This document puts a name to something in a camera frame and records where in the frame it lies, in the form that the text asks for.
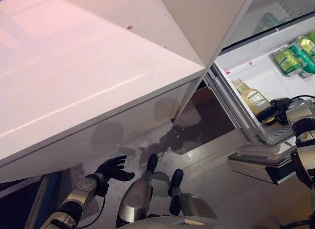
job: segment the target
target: floor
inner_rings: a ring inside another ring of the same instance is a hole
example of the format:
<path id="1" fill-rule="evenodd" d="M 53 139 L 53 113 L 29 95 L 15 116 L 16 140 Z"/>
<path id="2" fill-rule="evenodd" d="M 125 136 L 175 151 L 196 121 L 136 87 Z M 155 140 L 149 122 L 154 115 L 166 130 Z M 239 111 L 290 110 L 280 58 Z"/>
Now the floor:
<path id="1" fill-rule="evenodd" d="M 135 180 L 150 154 L 156 153 L 159 161 L 149 213 L 169 214 L 168 183 L 175 169 L 181 168 L 185 173 L 182 191 L 206 200 L 221 221 L 241 228 L 277 229 L 280 223 L 306 219 L 311 193 L 296 176 L 277 186 L 230 170 L 226 157 L 235 148 L 217 150 L 211 142 L 224 141 L 233 128 L 215 98 L 192 99 L 176 125 L 168 122 L 146 132 L 114 152 L 83 163 L 84 170 L 93 172 L 106 159 L 126 154 L 125 170 L 134 172 Z M 119 203 L 130 184 L 110 180 L 104 212 L 90 229 L 115 228 Z M 79 226 L 91 222 L 101 204 L 102 198 L 96 197 Z"/>

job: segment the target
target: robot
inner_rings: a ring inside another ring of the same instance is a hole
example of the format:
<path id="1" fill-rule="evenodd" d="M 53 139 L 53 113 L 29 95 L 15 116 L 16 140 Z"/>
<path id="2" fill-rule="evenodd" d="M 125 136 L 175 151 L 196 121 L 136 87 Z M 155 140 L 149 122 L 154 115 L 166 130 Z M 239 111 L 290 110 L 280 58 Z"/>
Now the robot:
<path id="1" fill-rule="evenodd" d="M 315 102 L 303 100 L 302 96 L 288 99 L 282 106 L 286 110 L 282 118 L 286 118 L 296 137 L 296 149 L 291 153 L 291 159 L 296 174 L 313 192 L 315 199 Z M 41 229 L 74 229 L 94 196 L 104 197 L 110 178 L 119 181 L 130 181 L 135 174 L 123 171 L 126 155 L 109 159 L 98 167 L 94 174 L 82 179 L 75 189 L 46 220 Z M 201 198 L 189 193 L 182 193 L 180 184 L 183 171 L 177 169 L 171 180 L 168 194 L 172 197 L 169 211 L 172 216 L 147 215 L 152 197 L 152 178 L 158 162 L 156 155 L 151 155 L 145 173 L 136 180 L 125 193 L 117 215 L 116 228 L 121 229 L 228 229 L 233 228 L 219 222 L 211 207 Z M 92 223 L 80 227 L 89 227 Z M 308 220 L 281 226 L 290 229 L 309 225 L 315 229 L 315 207 Z"/>

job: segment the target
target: soda can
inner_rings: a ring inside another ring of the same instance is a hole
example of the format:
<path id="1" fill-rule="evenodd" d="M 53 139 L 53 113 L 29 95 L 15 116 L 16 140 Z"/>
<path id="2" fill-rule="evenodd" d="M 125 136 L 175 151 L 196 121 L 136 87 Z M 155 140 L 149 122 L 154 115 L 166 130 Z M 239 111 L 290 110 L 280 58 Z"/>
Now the soda can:
<path id="1" fill-rule="evenodd" d="M 271 14 L 270 12 L 267 12 L 266 14 L 264 14 L 262 16 L 262 21 L 264 23 L 264 25 L 268 26 L 268 27 L 274 27 L 274 26 L 278 26 L 280 24 L 280 22 L 277 20 L 277 18 Z"/>
<path id="2" fill-rule="evenodd" d="M 287 48 L 290 49 L 295 57 L 303 64 L 303 71 L 301 72 L 303 77 L 309 77 L 315 73 L 315 62 L 299 43 L 292 43 L 288 45 Z"/>
<path id="3" fill-rule="evenodd" d="M 285 76 L 298 74 L 303 70 L 303 64 L 296 59 L 290 49 L 282 48 L 271 56 Z"/>
<path id="4" fill-rule="evenodd" d="M 271 27 L 264 25 L 263 23 L 259 23 L 253 34 L 257 34 L 263 31 L 270 29 Z"/>
<path id="5" fill-rule="evenodd" d="M 292 20 L 291 17 L 285 17 L 285 18 L 283 18 L 282 20 L 280 20 L 279 23 L 280 23 L 280 24 L 283 24 L 283 23 L 288 22 L 288 21 L 291 21 L 291 20 Z"/>
<path id="6" fill-rule="evenodd" d="M 308 33 L 307 37 L 315 44 L 315 31 Z"/>
<path id="7" fill-rule="evenodd" d="M 312 59 L 315 59 L 315 44 L 308 37 L 298 36 L 295 41 L 302 45 Z"/>

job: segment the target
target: black wire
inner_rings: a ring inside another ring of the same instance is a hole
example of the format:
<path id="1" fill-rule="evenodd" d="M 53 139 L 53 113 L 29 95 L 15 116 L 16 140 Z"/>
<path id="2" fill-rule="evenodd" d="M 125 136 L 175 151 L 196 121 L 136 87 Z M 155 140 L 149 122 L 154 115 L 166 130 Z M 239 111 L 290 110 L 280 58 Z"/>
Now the black wire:
<path id="1" fill-rule="evenodd" d="M 104 197 L 104 200 L 103 200 L 103 205 L 102 205 L 102 208 L 100 209 L 100 212 L 98 214 L 98 216 L 89 224 L 83 226 L 83 227 L 79 227 L 79 228 L 76 228 L 76 229 L 83 229 L 83 228 L 88 228 L 89 226 L 91 226 L 93 223 L 95 223 L 99 217 L 101 216 L 102 212 L 103 212 L 103 209 L 104 209 L 104 206 L 105 206 L 105 197 Z"/>
<path id="2" fill-rule="evenodd" d="M 295 97 L 291 98 L 291 99 L 285 104 L 285 110 L 287 110 L 287 108 L 289 107 L 289 105 L 292 103 L 293 100 L 295 100 L 296 98 L 301 98 L 301 97 L 309 97 L 309 98 L 315 99 L 315 97 L 312 96 L 312 95 L 299 95 L 299 96 L 295 96 Z"/>
<path id="3" fill-rule="evenodd" d="M 315 99 L 315 97 L 312 96 L 312 95 L 299 95 L 299 96 L 295 96 L 295 97 L 291 98 L 290 101 L 292 101 L 292 100 L 294 100 L 296 98 L 301 98 L 301 97 L 309 97 L 309 98 Z"/>
<path id="4" fill-rule="evenodd" d="M 298 221 L 298 222 L 290 223 L 286 226 L 281 226 L 281 229 L 296 228 L 299 226 L 304 226 L 304 225 L 309 225 L 309 224 L 310 224 L 310 220 Z"/>

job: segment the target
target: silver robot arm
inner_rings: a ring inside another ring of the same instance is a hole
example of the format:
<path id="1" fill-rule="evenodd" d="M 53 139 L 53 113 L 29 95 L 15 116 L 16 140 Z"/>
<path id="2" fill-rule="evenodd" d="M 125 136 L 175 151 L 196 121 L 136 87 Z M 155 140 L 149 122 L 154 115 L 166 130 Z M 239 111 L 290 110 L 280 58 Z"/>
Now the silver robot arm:
<path id="1" fill-rule="evenodd" d="M 103 183 L 105 183 L 105 177 L 101 173 L 91 174 L 82 179 L 77 183 L 74 190 L 64 200 L 59 209 L 47 219 L 40 229 L 76 228 L 83 212 L 96 195 L 97 189 Z"/>
<path id="2" fill-rule="evenodd" d="M 296 100 L 287 107 L 286 116 L 296 137 L 291 153 L 298 178 L 310 189 L 315 183 L 315 103 Z"/>
<path id="3" fill-rule="evenodd" d="M 40 229 L 74 229 L 77 227 L 88 204 L 95 196 L 105 197 L 110 178 L 119 181 L 129 181 L 135 175 L 125 172 L 123 164 L 126 155 L 109 159 L 77 183 L 61 206 L 46 220 Z"/>

